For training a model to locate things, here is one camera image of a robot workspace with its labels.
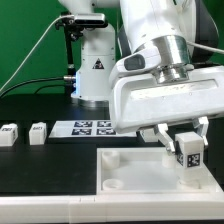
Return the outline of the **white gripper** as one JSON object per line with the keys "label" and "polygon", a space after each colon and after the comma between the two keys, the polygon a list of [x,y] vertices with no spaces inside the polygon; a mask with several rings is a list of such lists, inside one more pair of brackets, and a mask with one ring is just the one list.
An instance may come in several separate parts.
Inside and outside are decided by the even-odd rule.
{"label": "white gripper", "polygon": [[156,137],[167,153],[174,155],[175,144],[167,133],[168,125],[194,119],[193,127],[207,147],[208,118],[224,115],[224,66],[195,69],[188,75],[186,81],[162,85],[150,73],[121,78],[109,101],[114,130],[129,133],[156,125]]}

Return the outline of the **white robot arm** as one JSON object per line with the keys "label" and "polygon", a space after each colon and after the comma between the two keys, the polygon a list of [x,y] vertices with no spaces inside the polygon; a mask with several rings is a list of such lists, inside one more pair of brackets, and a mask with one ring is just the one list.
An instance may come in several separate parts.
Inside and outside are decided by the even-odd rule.
{"label": "white robot arm", "polygon": [[153,129],[169,152],[169,126],[204,136],[224,114],[224,66],[207,65],[216,26],[201,0],[59,0],[83,36],[72,99],[105,105],[117,133]]}

